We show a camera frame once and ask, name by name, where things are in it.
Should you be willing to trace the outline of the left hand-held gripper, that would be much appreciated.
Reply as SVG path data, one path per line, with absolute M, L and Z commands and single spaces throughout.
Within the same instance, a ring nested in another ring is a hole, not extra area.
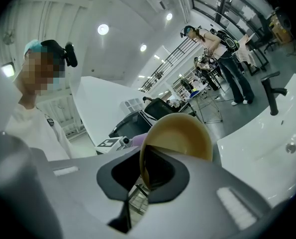
M 110 152 L 129 148 L 132 145 L 132 140 L 128 137 L 113 137 L 105 139 L 96 146 L 97 155 L 107 154 Z

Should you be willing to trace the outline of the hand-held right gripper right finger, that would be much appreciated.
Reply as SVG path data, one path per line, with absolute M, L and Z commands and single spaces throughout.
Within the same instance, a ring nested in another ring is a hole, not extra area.
M 272 207 L 222 167 L 193 156 L 149 146 L 145 164 L 156 187 L 135 239 L 268 239 L 285 208 Z

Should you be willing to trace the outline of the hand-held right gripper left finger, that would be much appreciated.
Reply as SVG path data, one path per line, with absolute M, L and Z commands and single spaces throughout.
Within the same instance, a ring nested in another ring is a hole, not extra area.
M 104 166 L 136 153 L 49 162 L 0 132 L 0 239 L 134 239 L 128 191 Z

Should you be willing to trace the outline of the beige bowl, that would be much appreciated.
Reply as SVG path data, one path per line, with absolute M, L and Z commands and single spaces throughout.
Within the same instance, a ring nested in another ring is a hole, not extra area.
M 165 148 L 206 161 L 213 160 L 210 135 L 197 118 L 185 113 L 166 115 L 149 129 L 141 145 L 140 173 L 149 189 L 152 188 L 152 181 L 146 168 L 148 146 Z

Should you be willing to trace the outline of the white cubby shelf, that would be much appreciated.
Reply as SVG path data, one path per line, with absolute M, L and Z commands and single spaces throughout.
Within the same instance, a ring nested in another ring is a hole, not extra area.
M 127 116 L 128 114 L 144 109 L 145 106 L 141 99 L 134 98 L 134 99 L 122 101 L 120 103 L 120 108 L 123 111 L 123 113 Z

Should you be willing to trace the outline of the person's white shirt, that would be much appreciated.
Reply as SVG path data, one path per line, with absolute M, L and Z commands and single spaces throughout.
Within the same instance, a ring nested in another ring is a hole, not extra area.
M 27 110 L 17 104 L 5 131 L 20 138 L 29 147 L 41 149 L 48 161 L 73 158 L 72 145 L 64 130 L 57 121 L 53 120 L 54 126 L 50 126 L 46 119 L 51 118 L 39 109 Z

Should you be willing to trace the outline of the white sink on black stand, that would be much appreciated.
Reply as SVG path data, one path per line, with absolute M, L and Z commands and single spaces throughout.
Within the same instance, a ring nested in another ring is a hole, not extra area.
M 222 167 L 259 192 L 271 206 L 296 194 L 296 74 L 270 108 L 218 140 Z

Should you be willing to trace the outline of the black metal railing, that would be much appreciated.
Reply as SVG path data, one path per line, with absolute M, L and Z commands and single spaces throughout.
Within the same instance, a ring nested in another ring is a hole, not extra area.
M 161 60 L 161 65 L 151 74 L 148 75 L 143 85 L 138 88 L 138 91 L 147 93 L 152 87 L 160 81 L 170 70 L 176 66 L 188 53 L 190 53 L 198 42 L 186 38 L 165 60 Z

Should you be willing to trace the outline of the teal hair cap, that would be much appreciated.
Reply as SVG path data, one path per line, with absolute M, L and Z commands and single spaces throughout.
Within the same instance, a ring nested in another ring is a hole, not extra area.
M 29 51 L 38 52 L 42 47 L 41 42 L 37 39 L 31 40 L 29 43 L 25 45 L 23 56 L 25 57 Z

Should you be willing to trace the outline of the black faucet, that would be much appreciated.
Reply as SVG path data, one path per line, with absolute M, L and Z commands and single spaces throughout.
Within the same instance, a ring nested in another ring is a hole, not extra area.
M 285 97 L 288 93 L 288 90 L 286 88 L 272 88 L 270 79 L 272 77 L 276 77 L 279 75 L 280 75 L 280 71 L 276 71 L 261 79 L 261 83 L 267 95 L 267 99 L 270 107 L 270 114 L 272 116 L 276 116 L 279 113 L 275 94 L 281 94 Z

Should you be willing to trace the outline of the beige checkered tablecloth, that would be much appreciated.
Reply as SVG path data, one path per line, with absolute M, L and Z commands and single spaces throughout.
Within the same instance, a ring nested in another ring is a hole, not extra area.
M 250 41 L 248 34 L 245 34 L 239 41 L 239 48 L 236 51 L 236 56 L 240 62 L 247 62 L 250 66 L 256 67 L 256 62 L 252 53 L 247 48 L 246 44 Z

